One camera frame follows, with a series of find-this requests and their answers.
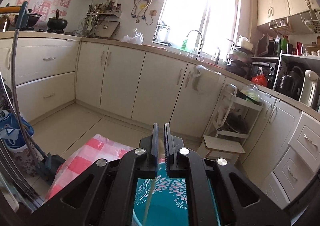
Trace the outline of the white plastic bag on counter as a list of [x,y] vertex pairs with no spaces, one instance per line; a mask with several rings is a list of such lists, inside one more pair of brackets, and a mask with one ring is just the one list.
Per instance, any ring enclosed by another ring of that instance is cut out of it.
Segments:
[[141,45],[143,44],[143,41],[144,41],[143,33],[138,31],[137,28],[134,28],[131,34],[125,35],[121,39],[121,41],[126,43]]

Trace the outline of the blue and white bag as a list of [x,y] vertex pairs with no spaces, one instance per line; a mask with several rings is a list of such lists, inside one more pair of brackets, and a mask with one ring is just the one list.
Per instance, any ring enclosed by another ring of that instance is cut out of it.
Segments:
[[15,115],[6,110],[1,111],[1,140],[12,153],[22,152],[27,148]]

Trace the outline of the white electric kettle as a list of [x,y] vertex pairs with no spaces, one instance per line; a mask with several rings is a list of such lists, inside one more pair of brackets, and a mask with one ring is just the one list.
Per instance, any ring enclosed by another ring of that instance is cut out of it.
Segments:
[[316,110],[319,100],[319,76],[311,70],[306,70],[299,102]]

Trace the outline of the black microwave oven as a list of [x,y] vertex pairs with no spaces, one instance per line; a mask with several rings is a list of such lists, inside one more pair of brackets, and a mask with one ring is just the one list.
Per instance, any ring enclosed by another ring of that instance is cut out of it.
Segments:
[[272,38],[269,34],[259,39],[255,47],[255,57],[278,57],[280,55],[280,37]]

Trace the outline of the wooden chopstick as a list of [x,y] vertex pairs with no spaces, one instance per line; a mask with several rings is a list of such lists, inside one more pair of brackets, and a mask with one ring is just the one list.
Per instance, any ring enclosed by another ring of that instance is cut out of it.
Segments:
[[[164,155],[164,140],[162,138],[160,138],[159,144],[158,144],[158,162],[160,163],[162,159],[165,158]],[[150,191],[148,193],[148,199],[146,201],[146,207],[145,207],[145,211],[144,211],[144,217],[143,217],[143,225],[146,225],[146,221],[148,218],[148,212],[149,212],[149,207],[151,204],[151,199],[152,199],[152,193],[154,190],[156,184],[156,180],[152,179],[151,180],[151,184],[150,184]]]

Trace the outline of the chrome kitchen faucet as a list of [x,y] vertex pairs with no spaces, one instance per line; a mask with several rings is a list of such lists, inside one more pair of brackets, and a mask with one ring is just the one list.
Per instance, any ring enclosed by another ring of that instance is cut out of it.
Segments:
[[197,34],[196,38],[194,38],[193,54],[195,55],[195,58],[200,58],[204,41],[203,34],[199,30],[193,29],[188,32],[187,38],[193,33]]

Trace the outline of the green dish soap bottle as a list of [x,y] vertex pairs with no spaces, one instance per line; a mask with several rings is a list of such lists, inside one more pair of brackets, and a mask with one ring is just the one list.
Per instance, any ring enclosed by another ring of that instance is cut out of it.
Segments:
[[183,44],[182,44],[182,46],[181,46],[181,48],[184,50],[184,49],[186,49],[186,46],[187,46],[187,38],[183,41]]

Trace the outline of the white wall-hung trash bin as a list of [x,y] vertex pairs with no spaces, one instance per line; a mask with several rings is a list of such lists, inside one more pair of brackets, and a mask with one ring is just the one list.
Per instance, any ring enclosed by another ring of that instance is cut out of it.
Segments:
[[203,65],[197,65],[192,73],[192,89],[201,95],[217,96],[224,83],[225,76],[206,68]]

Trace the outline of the teal perforated plastic basket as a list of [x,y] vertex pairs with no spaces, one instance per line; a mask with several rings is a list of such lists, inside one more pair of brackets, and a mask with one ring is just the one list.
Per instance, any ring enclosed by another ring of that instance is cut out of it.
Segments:
[[[152,179],[138,179],[132,225],[143,225]],[[184,178],[169,178],[165,159],[158,163],[146,225],[188,225],[187,191]]]

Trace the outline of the black wok on stove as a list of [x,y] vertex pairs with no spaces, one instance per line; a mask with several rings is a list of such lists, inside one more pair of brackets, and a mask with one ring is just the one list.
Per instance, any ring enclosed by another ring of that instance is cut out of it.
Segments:
[[60,10],[56,10],[55,17],[49,18],[47,22],[48,32],[63,34],[65,31],[64,29],[67,27],[67,20],[60,17]]

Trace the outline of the white tiered storage cart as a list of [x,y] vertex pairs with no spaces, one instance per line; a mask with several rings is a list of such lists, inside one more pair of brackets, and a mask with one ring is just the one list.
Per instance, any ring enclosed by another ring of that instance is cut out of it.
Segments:
[[246,153],[244,143],[262,109],[263,102],[255,84],[241,88],[231,83],[225,84],[198,154],[213,160],[225,158],[235,164]]

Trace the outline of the wall-mounted utensil rack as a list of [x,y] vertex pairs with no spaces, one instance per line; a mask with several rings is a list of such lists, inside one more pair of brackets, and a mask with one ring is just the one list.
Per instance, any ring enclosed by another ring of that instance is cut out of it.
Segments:
[[83,28],[84,36],[109,39],[120,27],[121,4],[117,0],[89,4]]

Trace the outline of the red plastic bag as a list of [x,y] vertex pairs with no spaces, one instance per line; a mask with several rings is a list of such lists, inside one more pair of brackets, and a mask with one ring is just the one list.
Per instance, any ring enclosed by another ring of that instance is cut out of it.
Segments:
[[254,84],[257,84],[257,85],[263,86],[263,87],[267,87],[267,85],[268,85],[267,78],[265,77],[264,74],[260,74],[260,75],[257,75],[255,77],[252,77],[251,81]]

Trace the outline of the pink checkered tablecloth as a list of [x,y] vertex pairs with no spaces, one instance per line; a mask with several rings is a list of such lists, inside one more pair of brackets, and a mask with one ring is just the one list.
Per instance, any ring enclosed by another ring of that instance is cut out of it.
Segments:
[[96,134],[60,165],[45,200],[51,199],[98,159],[106,159],[109,162],[117,160],[132,149],[130,146],[117,143],[100,134]]

